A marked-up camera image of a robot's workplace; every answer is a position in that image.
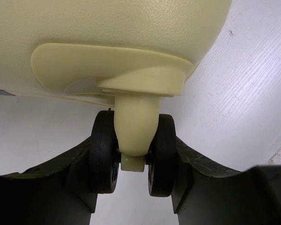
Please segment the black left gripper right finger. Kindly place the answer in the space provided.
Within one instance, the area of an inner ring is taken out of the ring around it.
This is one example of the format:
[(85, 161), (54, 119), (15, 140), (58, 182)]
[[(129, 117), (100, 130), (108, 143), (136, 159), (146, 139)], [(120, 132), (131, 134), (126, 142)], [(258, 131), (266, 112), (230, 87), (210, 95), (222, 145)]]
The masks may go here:
[(181, 225), (281, 225), (281, 165), (240, 172), (177, 139), (178, 169), (171, 194)]

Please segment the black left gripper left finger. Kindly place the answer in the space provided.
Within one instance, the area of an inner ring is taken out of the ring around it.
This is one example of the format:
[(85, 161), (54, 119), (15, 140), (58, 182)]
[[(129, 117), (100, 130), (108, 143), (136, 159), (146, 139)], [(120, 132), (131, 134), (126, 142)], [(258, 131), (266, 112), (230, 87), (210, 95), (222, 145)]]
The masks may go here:
[(0, 225), (88, 225), (90, 138), (23, 173), (0, 175)]

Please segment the yellow suitcase with black lining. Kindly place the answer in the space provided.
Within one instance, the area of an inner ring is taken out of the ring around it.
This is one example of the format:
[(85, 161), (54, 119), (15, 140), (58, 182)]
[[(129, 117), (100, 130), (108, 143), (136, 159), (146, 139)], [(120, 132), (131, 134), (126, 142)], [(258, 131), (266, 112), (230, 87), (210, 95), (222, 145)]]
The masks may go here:
[(151, 196), (171, 194), (176, 134), (165, 97), (219, 36), (229, 0), (0, 0), (0, 94), (109, 108), (96, 116), (91, 188), (115, 189), (118, 170), (149, 167)]

